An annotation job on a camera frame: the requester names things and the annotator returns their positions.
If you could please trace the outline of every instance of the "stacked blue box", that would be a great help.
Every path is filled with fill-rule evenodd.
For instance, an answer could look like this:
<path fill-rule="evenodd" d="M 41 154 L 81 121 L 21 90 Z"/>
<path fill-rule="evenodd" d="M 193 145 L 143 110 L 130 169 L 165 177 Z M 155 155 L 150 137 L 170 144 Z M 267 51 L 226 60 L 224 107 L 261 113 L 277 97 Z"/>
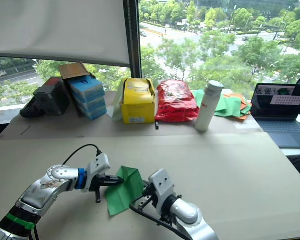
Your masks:
<path fill-rule="evenodd" d="M 107 113 L 102 82 L 92 75 L 75 77 L 68 81 L 77 106 L 91 120 Z"/>

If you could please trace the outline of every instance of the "water bottle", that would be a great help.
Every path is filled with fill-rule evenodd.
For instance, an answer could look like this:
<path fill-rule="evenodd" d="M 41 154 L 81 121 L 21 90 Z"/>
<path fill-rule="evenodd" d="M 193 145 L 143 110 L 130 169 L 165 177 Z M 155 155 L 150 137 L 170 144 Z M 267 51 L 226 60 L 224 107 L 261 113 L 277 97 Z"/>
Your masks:
<path fill-rule="evenodd" d="M 224 85 L 218 81 L 209 81 L 208 86 L 204 89 L 200 111 L 194 127 L 201 132 L 208 130 L 212 117 L 215 114 L 220 95 Z"/>

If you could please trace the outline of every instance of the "red package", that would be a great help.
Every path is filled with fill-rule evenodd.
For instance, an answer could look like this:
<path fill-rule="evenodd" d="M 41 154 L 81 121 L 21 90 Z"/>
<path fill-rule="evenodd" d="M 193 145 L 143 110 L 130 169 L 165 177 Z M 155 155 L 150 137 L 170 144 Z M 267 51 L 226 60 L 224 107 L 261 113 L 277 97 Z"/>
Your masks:
<path fill-rule="evenodd" d="M 155 120 L 177 123 L 191 121 L 198 116 L 199 107 L 184 81 L 162 81 L 157 89 L 159 104 Z"/>

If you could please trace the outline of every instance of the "metal arm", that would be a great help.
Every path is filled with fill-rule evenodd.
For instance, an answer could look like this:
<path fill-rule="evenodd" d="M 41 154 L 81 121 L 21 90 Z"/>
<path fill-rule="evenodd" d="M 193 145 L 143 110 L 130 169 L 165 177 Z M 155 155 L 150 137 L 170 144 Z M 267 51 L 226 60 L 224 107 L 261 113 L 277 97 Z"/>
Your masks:
<path fill-rule="evenodd" d="M 182 196 L 176 196 L 174 184 L 165 169 L 160 169 L 149 177 L 143 197 L 138 209 L 132 202 L 130 208 L 138 214 L 155 221 L 158 225 L 175 232 L 186 240 L 219 240 L 213 229 L 206 223 L 201 210 L 194 204 L 182 200 Z M 161 216 L 156 219 L 143 209 L 152 202 L 156 212 Z"/>
<path fill-rule="evenodd" d="M 81 189 L 95 192 L 101 201 L 100 186 L 114 186 L 123 182 L 117 176 L 105 175 L 110 168 L 107 155 L 98 155 L 86 169 L 55 165 L 45 176 L 34 182 L 16 201 L 15 206 L 0 222 L 0 240 L 27 240 L 32 229 L 63 192 Z"/>

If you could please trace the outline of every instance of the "roller blind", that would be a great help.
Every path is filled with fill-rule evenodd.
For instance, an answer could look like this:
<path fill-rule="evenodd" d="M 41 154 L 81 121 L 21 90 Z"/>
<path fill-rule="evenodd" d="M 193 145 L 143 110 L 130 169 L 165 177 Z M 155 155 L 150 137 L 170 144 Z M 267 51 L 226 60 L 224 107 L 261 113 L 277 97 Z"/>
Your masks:
<path fill-rule="evenodd" d="M 123 0 L 0 0 L 0 57 L 129 67 Z"/>

